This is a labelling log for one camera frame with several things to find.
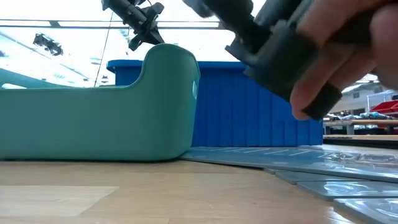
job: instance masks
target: finger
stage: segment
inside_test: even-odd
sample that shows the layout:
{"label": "finger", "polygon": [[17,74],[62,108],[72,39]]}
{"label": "finger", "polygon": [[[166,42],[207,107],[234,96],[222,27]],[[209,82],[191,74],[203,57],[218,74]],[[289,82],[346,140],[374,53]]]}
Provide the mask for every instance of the finger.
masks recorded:
{"label": "finger", "polygon": [[380,82],[398,90],[398,4],[381,9],[373,18],[373,52]]}
{"label": "finger", "polygon": [[369,49],[359,49],[329,79],[329,83],[343,91],[374,70],[376,62]]}
{"label": "finger", "polygon": [[295,118],[308,118],[301,111],[315,99],[324,84],[348,60],[354,50],[353,45],[328,44],[325,46],[292,90],[290,103]]}
{"label": "finger", "polygon": [[303,16],[297,31],[311,38],[319,47],[357,13],[388,0],[317,0]]}

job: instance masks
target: blue plastic crate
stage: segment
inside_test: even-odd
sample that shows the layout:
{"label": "blue plastic crate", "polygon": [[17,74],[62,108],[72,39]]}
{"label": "blue plastic crate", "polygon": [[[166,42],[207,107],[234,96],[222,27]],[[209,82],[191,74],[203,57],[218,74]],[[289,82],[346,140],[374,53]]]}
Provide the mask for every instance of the blue plastic crate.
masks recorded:
{"label": "blue plastic crate", "polygon": [[[245,76],[242,63],[198,64],[201,80],[192,146],[322,144],[322,123],[294,119],[290,104]],[[113,60],[107,68],[115,73],[119,86],[132,84],[141,66],[138,60]]]}

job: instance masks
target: light blue foam mat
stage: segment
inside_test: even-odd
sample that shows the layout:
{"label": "light blue foam mat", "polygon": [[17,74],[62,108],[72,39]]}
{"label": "light blue foam mat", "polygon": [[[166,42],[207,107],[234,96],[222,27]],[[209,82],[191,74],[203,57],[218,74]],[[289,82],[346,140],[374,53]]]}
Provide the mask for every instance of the light blue foam mat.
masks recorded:
{"label": "light blue foam mat", "polygon": [[304,172],[276,172],[275,176],[293,185],[295,185],[297,182],[313,181],[365,181],[363,179],[338,177],[323,174],[310,174]]}
{"label": "light blue foam mat", "polygon": [[398,200],[394,198],[336,199],[334,207],[366,223],[398,223]]}
{"label": "light blue foam mat", "polygon": [[205,148],[188,150],[181,159],[235,166],[290,170],[357,179],[398,182],[398,162],[377,155],[333,152],[311,147]]}
{"label": "light blue foam mat", "polygon": [[338,198],[398,198],[398,184],[378,181],[297,182],[297,186],[326,201]]}
{"label": "light blue foam mat", "polygon": [[264,171],[272,175],[275,175],[276,172],[288,172],[288,170],[269,169],[269,168],[264,168]]}

